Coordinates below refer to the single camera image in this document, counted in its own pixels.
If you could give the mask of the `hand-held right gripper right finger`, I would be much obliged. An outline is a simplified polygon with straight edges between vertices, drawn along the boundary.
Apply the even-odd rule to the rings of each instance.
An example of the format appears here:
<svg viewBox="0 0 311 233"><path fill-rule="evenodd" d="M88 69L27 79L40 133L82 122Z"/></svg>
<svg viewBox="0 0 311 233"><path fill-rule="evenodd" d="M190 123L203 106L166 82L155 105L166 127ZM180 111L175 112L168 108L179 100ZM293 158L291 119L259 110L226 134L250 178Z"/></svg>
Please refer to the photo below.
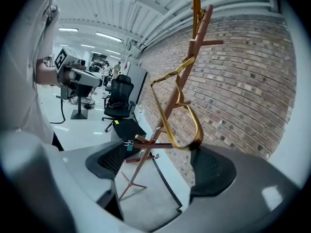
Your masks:
<svg viewBox="0 0 311 233"><path fill-rule="evenodd" d="M260 233L298 193L268 161L209 144L191 152L189 205L162 233Z"/></svg>

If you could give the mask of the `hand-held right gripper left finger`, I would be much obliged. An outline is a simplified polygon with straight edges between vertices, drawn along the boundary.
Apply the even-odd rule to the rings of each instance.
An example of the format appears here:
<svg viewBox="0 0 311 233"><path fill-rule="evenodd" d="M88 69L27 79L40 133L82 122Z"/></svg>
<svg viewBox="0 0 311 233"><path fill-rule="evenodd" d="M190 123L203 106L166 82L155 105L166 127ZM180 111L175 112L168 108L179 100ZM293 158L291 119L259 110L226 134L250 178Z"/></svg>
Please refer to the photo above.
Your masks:
<svg viewBox="0 0 311 233"><path fill-rule="evenodd" d="M0 230L9 233L134 233L124 223L114 179L122 141L59 152L36 136L0 135L0 170L8 195Z"/></svg>

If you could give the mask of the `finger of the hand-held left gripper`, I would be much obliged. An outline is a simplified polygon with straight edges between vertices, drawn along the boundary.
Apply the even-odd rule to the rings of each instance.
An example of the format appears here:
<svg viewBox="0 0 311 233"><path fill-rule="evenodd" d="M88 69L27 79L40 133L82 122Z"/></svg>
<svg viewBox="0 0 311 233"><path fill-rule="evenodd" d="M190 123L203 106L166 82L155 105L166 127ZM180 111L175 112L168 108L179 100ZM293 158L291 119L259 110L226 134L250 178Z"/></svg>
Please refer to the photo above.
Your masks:
<svg viewBox="0 0 311 233"><path fill-rule="evenodd" d="M101 78L90 74L84 70L76 68L65 68L64 74L64 85L69 85L70 83L76 83L91 87L102 86L103 81Z"/></svg>

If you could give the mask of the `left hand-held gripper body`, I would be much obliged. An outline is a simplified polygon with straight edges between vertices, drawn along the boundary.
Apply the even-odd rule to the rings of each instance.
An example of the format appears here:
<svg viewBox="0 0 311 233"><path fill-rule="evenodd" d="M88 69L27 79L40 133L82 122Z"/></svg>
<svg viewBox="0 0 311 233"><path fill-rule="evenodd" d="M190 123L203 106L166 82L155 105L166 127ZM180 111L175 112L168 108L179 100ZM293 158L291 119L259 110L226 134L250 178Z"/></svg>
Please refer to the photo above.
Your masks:
<svg viewBox="0 0 311 233"><path fill-rule="evenodd" d="M78 97L88 97L91 93L91 86L70 83L69 85L64 85L64 74L63 71L65 68L76 68L84 70L90 74L91 72L86 69L86 61L81 59L75 51L63 47L58 53L57 57L54 60L54 65L57 72L57 81L61 85L61 98L64 100L71 99L75 96Z"/></svg>

